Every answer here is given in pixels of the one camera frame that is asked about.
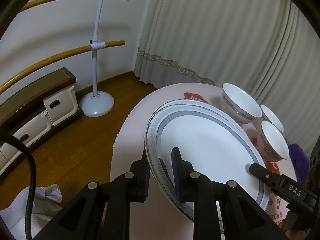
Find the white barre stand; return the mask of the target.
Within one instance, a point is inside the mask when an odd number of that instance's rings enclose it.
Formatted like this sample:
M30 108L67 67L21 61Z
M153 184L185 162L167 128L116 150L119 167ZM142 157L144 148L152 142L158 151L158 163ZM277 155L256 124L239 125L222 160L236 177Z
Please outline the white barre stand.
M97 88L97 51L102 46L98 46L99 41L99 21L103 0L99 0L97 13L95 17L94 33L92 37L92 92L86 94L80 100L80 108L85 116L99 117L107 114L114 106L114 98L107 92L98 91Z

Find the white bowl with label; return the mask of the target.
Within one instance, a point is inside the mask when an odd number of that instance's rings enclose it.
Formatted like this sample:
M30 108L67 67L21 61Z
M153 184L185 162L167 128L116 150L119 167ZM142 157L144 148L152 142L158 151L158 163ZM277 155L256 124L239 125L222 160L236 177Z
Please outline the white bowl with label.
M259 125L257 147L261 157L269 162L278 162L290 156L283 135L273 124L265 120Z

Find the lower wooden ballet bar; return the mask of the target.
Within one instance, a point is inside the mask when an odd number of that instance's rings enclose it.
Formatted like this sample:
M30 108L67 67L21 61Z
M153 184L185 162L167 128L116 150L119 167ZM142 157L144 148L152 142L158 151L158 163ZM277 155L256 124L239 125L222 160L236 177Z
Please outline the lower wooden ballet bar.
M20 71L19 73L15 74L13 77L11 77L8 81L3 83L1 85L1 94L3 94L6 90L8 90L10 87L12 87L14 84L18 83L23 78L27 77L28 75L50 65L53 63L56 63L58 61L64 60L66 58L83 54L86 52L94 51L94 50L101 50L106 48L112 48L112 47L118 47L125 45L124 40L117 40L117 41L108 41L108 42L98 42L95 44L89 44L86 46L74 48L71 50L63 51L61 53L55 54L53 56L50 56L48 58L45 58L35 64L32 64L31 66L25 68L24 70Z

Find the grey-white curtain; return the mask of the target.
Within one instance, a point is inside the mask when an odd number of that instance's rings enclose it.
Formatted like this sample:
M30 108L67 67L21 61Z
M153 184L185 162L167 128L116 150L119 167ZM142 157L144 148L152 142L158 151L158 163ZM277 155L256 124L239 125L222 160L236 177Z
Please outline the grey-white curtain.
M134 72L156 88L234 84L307 155L319 138L319 37L291 0L151 0Z

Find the dark wooden bench cabinet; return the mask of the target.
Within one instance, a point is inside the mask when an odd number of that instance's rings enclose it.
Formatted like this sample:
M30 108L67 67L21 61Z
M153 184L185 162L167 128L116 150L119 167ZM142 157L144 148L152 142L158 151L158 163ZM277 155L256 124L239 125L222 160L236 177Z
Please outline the dark wooden bench cabinet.
M80 118L75 83L62 67L23 87L1 104L1 129L34 152Z

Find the large white bowl back left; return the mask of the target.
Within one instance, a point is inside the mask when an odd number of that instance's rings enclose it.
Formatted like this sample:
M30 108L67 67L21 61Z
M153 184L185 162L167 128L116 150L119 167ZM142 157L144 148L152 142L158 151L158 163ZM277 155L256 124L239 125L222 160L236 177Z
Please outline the large white bowl back left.
M220 104L226 114L241 124L249 124L262 117L258 103L243 89L231 83L222 85Z

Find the purple cloth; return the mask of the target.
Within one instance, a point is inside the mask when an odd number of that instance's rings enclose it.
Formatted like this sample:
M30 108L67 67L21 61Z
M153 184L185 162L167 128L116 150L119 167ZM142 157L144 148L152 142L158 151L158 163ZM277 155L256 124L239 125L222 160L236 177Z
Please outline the purple cloth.
M302 182L308 177L310 160L298 144L289 145L289 154L297 181L302 184Z

